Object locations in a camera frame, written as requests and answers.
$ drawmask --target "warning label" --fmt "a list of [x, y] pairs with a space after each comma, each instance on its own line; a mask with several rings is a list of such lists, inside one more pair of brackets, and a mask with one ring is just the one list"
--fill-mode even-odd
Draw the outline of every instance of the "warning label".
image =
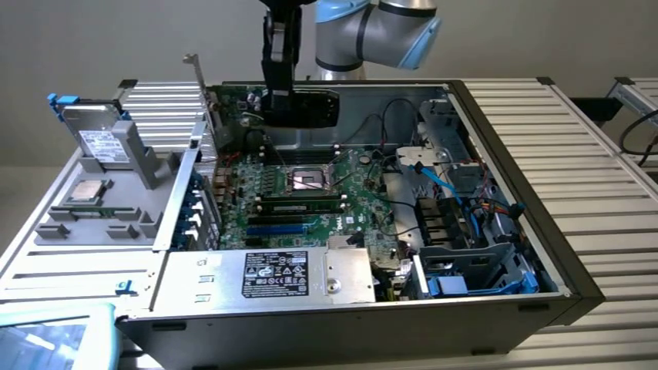
[[100, 163], [128, 163], [122, 143], [110, 131], [79, 131], [79, 133]]
[[309, 295], [307, 252], [247, 253], [243, 296], [246, 298]]

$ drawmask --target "motherboard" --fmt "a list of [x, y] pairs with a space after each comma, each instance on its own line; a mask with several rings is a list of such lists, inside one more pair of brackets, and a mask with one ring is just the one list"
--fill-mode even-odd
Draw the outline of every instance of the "motherboard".
[[379, 163], [378, 150], [367, 149], [265, 149], [230, 156], [217, 177], [221, 249], [354, 244], [369, 248], [378, 266], [397, 268], [394, 216], [378, 185]]

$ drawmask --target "black ram slot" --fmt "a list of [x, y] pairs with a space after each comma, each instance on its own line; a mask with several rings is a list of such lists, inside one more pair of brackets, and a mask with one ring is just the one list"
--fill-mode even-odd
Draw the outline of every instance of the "black ram slot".
[[345, 211], [341, 209], [337, 210], [265, 210], [261, 214], [267, 216], [307, 216], [313, 214], [343, 214]]
[[263, 197], [262, 202], [306, 202], [309, 200], [341, 200], [341, 194], [337, 195], [315, 195], [301, 197]]
[[302, 216], [257, 216], [247, 219], [247, 224], [250, 225], [290, 225], [303, 223], [305, 218]]
[[286, 165], [301, 166], [307, 164], [327, 164], [335, 158], [334, 152], [319, 150], [281, 150], [279, 155], [274, 150], [266, 151], [266, 166], [279, 166], [283, 158]]

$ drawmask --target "metal slats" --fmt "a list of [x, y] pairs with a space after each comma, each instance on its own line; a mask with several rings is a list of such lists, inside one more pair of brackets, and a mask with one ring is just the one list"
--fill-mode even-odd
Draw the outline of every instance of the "metal slats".
[[156, 153], [183, 150], [192, 126], [208, 120], [204, 97], [194, 82], [139, 82], [123, 101], [142, 141]]
[[[454, 366], [656, 368], [656, 188], [629, 170], [618, 149], [593, 134], [598, 129], [554, 86], [534, 80], [505, 80], [501, 89], [494, 80], [466, 83], [608, 302], [572, 326], [544, 329], [505, 362], [483, 366], [465, 358]], [[658, 89], [658, 79], [641, 87]]]
[[633, 79], [636, 86], [642, 90], [642, 94], [652, 98], [658, 104], [658, 79]]

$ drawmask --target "metal rack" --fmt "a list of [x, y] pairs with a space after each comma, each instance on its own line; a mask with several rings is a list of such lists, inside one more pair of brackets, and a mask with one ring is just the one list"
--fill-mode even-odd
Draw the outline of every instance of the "metal rack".
[[[505, 356], [323, 368], [656, 368], [656, 184], [556, 86], [535, 79], [465, 82], [608, 302], [572, 326], [541, 330]], [[146, 355], [123, 363], [158, 368]]]
[[[617, 78], [608, 97], [617, 98], [638, 117], [658, 110], [658, 78]], [[649, 120], [658, 127], [658, 118]], [[630, 156], [636, 162], [641, 156]], [[654, 178], [658, 178], [658, 156], [650, 156], [642, 166]]]
[[[156, 153], [183, 151], [198, 122], [213, 122], [204, 94], [196, 82], [138, 82], [120, 90], [123, 108], [131, 112], [144, 145]], [[218, 151], [213, 127], [206, 126], [200, 143], [202, 162], [196, 172], [213, 179]]]
[[[576, 108], [569, 98], [553, 85], [542, 85], [535, 79], [473, 79], [465, 80], [469, 90], [490, 120], [497, 133], [513, 154], [544, 205], [554, 216], [558, 226], [597, 281], [608, 302], [572, 326], [549, 327], [530, 337], [509, 355], [487, 355], [470, 358], [442, 358], [335, 368], [415, 369], [415, 368], [534, 368], [548, 370], [578, 368], [656, 368], [658, 366], [658, 189], [652, 179], [634, 165], [633, 159], [620, 153], [616, 144], [600, 128]], [[638, 90], [645, 99], [658, 99], [658, 79], [648, 80], [656, 86], [654, 95], [646, 94], [641, 83]], [[128, 95], [130, 102], [167, 98], [164, 86], [187, 84], [156, 84], [158, 93], [151, 98]], [[188, 143], [187, 126], [176, 125], [175, 115], [183, 106], [126, 106], [132, 115], [139, 112], [158, 113], [158, 119], [139, 114], [135, 120], [146, 145], [176, 145]], [[167, 122], [171, 126], [150, 125]], [[22, 229], [16, 240], [32, 234], [31, 225], [43, 218], [43, 209], [56, 197], [75, 171], [76, 155], [67, 163], [52, 188], [38, 205], [38, 210]], [[11, 266], [20, 276], [23, 272], [44, 272], [52, 277], [11, 279], [12, 294], [24, 294], [22, 284], [42, 279], [46, 298], [63, 296], [90, 301], [119, 300], [111, 291], [116, 280], [136, 278], [150, 269], [151, 247], [126, 246], [123, 250], [99, 251], [103, 247], [76, 247], [76, 251], [56, 251], [32, 246], [22, 249], [12, 264], [12, 253], [0, 258], [2, 272]], [[68, 273], [110, 271], [80, 277]], [[158, 363], [140, 354], [127, 343], [122, 368], [159, 368]]]

